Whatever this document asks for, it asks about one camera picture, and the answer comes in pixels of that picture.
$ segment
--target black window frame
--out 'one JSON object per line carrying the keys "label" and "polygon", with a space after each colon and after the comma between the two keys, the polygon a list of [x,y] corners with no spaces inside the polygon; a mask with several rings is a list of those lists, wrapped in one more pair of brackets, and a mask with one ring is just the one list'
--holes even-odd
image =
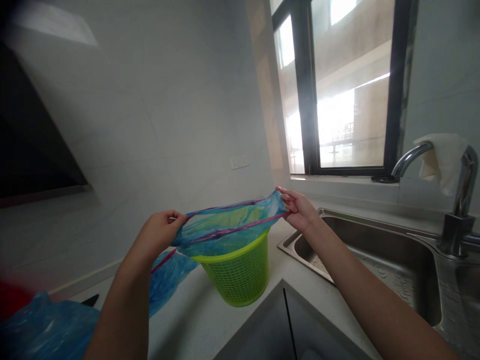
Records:
{"label": "black window frame", "polygon": [[417,0],[395,0],[394,4],[383,165],[358,167],[320,166],[311,2],[312,0],[283,0],[272,15],[273,32],[276,32],[289,16],[291,17],[298,91],[298,110],[300,113],[305,166],[305,174],[298,175],[390,175],[399,157],[401,149],[400,143],[403,138],[401,119],[403,111],[406,108],[404,87],[408,88],[409,81],[409,71],[406,71],[410,40],[409,34],[415,26],[414,22],[416,21],[418,2]]}

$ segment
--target countertop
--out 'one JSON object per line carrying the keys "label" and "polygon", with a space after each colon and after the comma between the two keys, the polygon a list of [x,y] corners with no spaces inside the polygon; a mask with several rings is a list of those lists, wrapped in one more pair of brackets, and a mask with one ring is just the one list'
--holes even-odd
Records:
{"label": "countertop", "polygon": [[[331,209],[425,232],[439,234],[442,224],[388,213],[312,200],[316,208]],[[220,297],[201,266],[178,286],[170,301],[149,322],[149,359],[213,359],[262,301],[281,282],[286,282],[334,326],[373,359],[380,355],[365,335],[337,288],[277,248],[295,232],[280,219],[268,234],[269,282],[265,292],[245,307],[228,305]],[[101,307],[112,278],[74,296],[85,300],[100,293]]]}

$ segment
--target window glass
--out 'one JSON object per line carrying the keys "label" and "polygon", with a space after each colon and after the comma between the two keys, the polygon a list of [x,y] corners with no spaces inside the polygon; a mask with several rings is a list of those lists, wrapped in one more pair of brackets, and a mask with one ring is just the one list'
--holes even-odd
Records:
{"label": "window glass", "polygon": [[320,166],[382,166],[395,0],[311,3]]}
{"label": "window glass", "polygon": [[272,15],[274,14],[275,10],[278,9],[281,3],[282,0],[270,0],[270,10]]}
{"label": "window glass", "polygon": [[275,49],[280,79],[280,94],[291,174],[304,174],[304,151],[300,125],[294,39],[290,16],[275,31]]}

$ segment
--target towel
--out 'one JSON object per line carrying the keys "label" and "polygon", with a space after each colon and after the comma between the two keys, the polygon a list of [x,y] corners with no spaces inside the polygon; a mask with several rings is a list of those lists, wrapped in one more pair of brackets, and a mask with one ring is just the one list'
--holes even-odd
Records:
{"label": "towel", "polygon": [[415,140],[415,145],[432,143],[433,149],[422,154],[423,165],[420,178],[432,180],[437,177],[444,195],[450,196],[456,190],[462,169],[462,156],[467,146],[467,139],[457,134],[430,134]]}

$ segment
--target blue plastic bag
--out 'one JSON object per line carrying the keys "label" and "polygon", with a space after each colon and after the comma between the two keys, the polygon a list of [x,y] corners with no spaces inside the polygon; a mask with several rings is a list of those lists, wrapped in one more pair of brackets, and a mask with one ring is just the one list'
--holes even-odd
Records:
{"label": "blue plastic bag", "polygon": [[46,292],[0,324],[2,359],[82,359],[100,311]]}
{"label": "blue plastic bag", "polygon": [[287,211],[280,192],[274,191],[260,200],[190,212],[172,245],[189,257],[232,253],[258,238]]}
{"label": "blue plastic bag", "polygon": [[[169,254],[170,251],[162,252],[153,263],[152,269],[155,269]],[[198,264],[198,262],[175,252],[154,270],[150,275],[150,307],[148,310],[150,318],[170,300],[178,285]]]}

